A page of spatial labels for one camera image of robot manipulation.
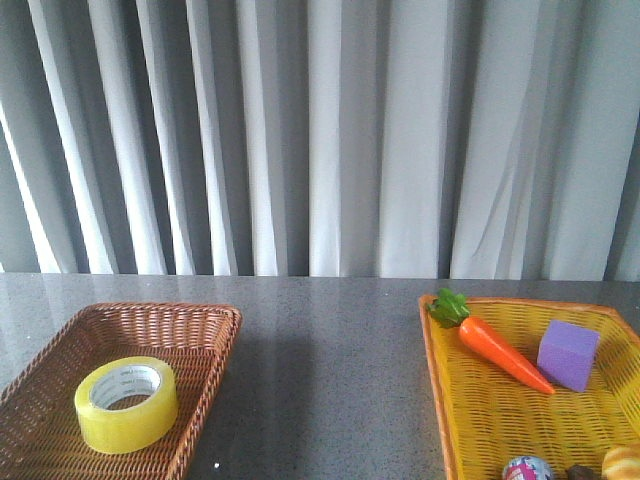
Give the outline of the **colourful toy ball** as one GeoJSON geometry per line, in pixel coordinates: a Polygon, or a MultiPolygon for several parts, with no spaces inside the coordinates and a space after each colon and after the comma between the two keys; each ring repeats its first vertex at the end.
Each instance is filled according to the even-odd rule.
{"type": "Polygon", "coordinates": [[[510,459],[502,470],[503,480],[554,480],[555,473],[542,458],[530,455],[510,459]]]}

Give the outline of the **yellow tape roll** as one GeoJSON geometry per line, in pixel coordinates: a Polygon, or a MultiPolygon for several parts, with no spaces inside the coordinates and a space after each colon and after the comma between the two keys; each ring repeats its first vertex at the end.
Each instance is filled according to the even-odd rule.
{"type": "Polygon", "coordinates": [[[132,356],[104,364],[78,385],[74,407],[84,442],[105,454],[141,450],[177,420],[174,372],[166,362],[132,356]]]}

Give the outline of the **grey pleated curtain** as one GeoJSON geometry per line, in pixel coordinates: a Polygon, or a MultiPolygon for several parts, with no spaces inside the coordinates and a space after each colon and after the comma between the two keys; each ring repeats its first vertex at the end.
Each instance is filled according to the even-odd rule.
{"type": "Polygon", "coordinates": [[[635,1],[5,1],[5,272],[639,278],[635,1]]]}

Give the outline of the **dark brown toy piece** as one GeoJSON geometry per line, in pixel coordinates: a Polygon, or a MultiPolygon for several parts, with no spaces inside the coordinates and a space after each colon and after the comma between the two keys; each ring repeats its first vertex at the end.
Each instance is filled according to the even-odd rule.
{"type": "Polygon", "coordinates": [[[566,470],[568,480],[602,480],[596,470],[580,464],[574,464],[566,470]]]}

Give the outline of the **brown wicker basket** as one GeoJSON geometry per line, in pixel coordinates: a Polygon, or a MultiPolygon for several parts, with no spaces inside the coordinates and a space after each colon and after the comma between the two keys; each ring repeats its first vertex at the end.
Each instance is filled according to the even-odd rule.
{"type": "Polygon", "coordinates": [[[242,315],[230,305],[100,303],[80,310],[1,394],[4,479],[184,479],[242,315]],[[177,420],[134,453],[98,453],[81,437],[73,397],[99,366],[129,356],[168,363],[177,420]]]}

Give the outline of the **golden toy bread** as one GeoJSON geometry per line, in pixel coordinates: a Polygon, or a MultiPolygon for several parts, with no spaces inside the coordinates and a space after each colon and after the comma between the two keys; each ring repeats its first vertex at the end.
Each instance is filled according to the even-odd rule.
{"type": "Polygon", "coordinates": [[[618,446],[609,450],[602,461],[601,474],[606,480],[639,480],[639,445],[618,446]]]}

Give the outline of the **orange toy carrot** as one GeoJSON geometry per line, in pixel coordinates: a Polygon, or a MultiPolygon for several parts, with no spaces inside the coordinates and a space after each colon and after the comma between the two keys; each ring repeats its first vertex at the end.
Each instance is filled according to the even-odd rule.
{"type": "Polygon", "coordinates": [[[520,383],[543,394],[555,393],[552,384],[520,351],[485,320],[471,314],[463,294],[441,288],[436,298],[427,305],[427,310],[442,328],[455,329],[459,340],[467,348],[520,383]]]}

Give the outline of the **purple foam cube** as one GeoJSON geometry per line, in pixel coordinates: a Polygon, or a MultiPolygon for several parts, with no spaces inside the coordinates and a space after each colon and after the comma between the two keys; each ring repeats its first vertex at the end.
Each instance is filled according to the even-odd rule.
{"type": "Polygon", "coordinates": [[[587,389],[599,342],[597,331],[552,319],[539,344],[537,367],[549,381],[582,393],[587,389]]]}

